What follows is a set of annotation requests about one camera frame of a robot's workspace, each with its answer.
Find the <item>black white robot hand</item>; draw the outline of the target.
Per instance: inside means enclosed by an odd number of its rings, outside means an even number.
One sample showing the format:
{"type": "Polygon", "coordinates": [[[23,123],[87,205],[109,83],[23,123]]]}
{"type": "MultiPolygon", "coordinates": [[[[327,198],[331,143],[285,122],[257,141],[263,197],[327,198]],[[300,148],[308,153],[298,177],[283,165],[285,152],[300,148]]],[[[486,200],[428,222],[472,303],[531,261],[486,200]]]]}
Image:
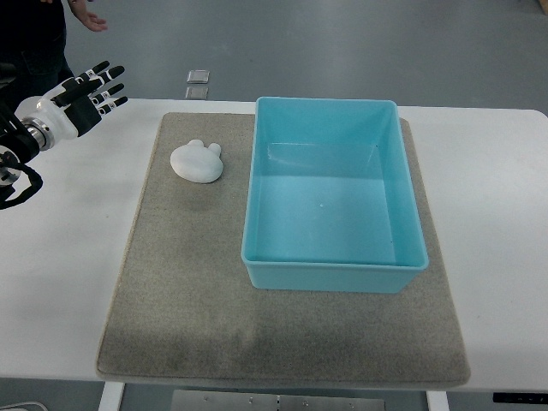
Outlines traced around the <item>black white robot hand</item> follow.
{"type": "Polygon", "coordinates": [[[119,94],[124,85],[114,82],[124,72],[121,65],[99,63],[40,97],[34,112],[22,117],[21,123],[43,134],[43,149],[59,140],[81,137],[128,102],[119,94]]]}

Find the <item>person's hand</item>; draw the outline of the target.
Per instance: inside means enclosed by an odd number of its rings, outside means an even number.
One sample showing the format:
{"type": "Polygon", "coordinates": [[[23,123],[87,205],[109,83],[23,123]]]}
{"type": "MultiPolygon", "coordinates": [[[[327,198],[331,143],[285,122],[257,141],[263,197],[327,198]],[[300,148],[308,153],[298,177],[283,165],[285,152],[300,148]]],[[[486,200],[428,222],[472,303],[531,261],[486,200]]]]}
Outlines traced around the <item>person's hand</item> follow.
{"type": "Polygon", "coordinates": [[[71,13],[84,27],[95,33],[107,30],[106,20],[90,11],[87,4],[87,0],[68,0],[71,13]]]}

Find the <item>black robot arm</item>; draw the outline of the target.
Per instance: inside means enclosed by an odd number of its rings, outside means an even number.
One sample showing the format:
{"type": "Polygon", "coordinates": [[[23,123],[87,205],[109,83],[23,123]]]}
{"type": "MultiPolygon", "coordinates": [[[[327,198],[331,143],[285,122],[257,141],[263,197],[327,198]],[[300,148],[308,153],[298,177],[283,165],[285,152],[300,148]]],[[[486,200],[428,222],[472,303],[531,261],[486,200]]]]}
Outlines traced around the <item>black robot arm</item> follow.
{"type": "Polygon", "coordinates": [[[1,101],[1,209],[18,206],[42,187],[41,175],[28,163],[55,145],[55,123],[37,111],[21,121],[1,101]]]}

